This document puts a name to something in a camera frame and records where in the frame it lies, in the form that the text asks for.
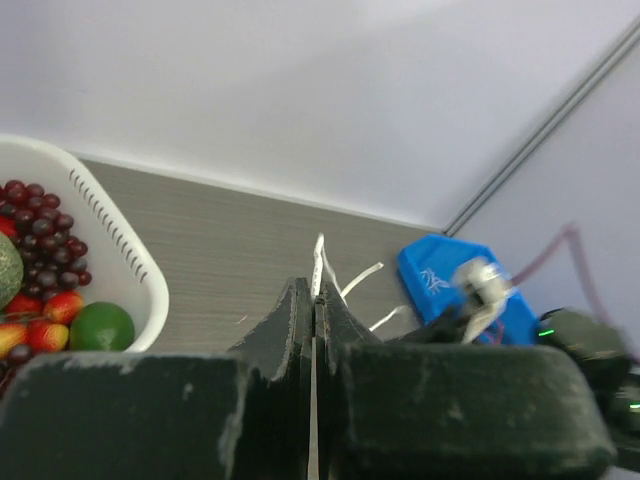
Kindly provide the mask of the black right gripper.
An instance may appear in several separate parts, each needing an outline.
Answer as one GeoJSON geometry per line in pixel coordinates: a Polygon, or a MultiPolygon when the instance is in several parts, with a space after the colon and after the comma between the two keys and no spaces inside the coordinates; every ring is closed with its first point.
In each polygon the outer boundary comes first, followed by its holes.
{"type": "Polygon", "coordinates": [[[566,354],[456,344],[468,323],[451,307],[384,342],[321,285],[321,478],[598,479],[614,465],[591,389],[566,354]]]}

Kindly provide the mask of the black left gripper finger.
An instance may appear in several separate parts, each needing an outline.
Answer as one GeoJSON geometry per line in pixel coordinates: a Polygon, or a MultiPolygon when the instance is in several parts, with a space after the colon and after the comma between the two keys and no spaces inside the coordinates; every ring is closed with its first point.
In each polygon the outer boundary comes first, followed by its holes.
{"type": "Polygon", "coordinates": [[[1,403],[5,479],[303,479],[313,303],[303,278],[222,354],[41,355],[1,403]]]}

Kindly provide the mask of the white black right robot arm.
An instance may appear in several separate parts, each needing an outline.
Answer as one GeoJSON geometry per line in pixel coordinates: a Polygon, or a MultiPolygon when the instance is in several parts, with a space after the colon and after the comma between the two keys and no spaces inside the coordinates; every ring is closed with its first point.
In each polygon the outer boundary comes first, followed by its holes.
{"type": "Polygon", "coordinates": [[[639,467],[639,377],[618,331],[556,309],[530,346],[464,343],[449,307],[382,340],[331,284],[316,307],[323,479],[601,479],[639,467]]]}

